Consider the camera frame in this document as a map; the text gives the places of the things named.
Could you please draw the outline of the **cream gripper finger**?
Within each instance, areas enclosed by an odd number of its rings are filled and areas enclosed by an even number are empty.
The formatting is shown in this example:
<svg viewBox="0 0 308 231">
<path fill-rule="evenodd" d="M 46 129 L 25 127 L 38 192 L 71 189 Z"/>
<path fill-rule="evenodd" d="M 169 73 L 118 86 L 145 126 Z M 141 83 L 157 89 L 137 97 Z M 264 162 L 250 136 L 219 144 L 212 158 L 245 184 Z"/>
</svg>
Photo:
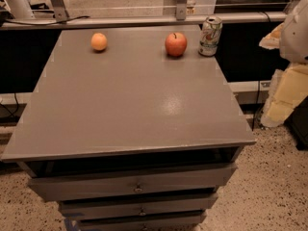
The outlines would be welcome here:
<svg viewBox="0 0 308 231">
<path fill-rule="evenodd" d="M 269 34 L 260 40 L 259 45 L 268 50 L 278 49 L 282 28 L 283 23 L 280 23 Z"/>
<path fill-rule="evenodd" d="M 285 70 L 276 69 L 270 81 L 261 124 L 265 127 L 283 124 L 307 96 L 307 64 L 289 64 Z"/>
</svg>

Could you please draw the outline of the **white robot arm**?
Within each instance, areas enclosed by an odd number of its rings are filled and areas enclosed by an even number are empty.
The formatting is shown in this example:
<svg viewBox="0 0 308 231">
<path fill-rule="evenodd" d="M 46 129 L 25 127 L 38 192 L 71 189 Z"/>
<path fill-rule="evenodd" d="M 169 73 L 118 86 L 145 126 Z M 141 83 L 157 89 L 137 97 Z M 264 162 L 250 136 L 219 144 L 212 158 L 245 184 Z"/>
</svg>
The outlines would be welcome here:
<svg viewBox="0 0 308 231">
<path fill-rule="evenodd" d="M 300 0 L 259 45 L 278 49 L 280 57 L 290 62 L 284 71 L 274 72 L 261 115 L 263 126 L 277 127 L 308 96 L 308 0 Z"/>
</svg>

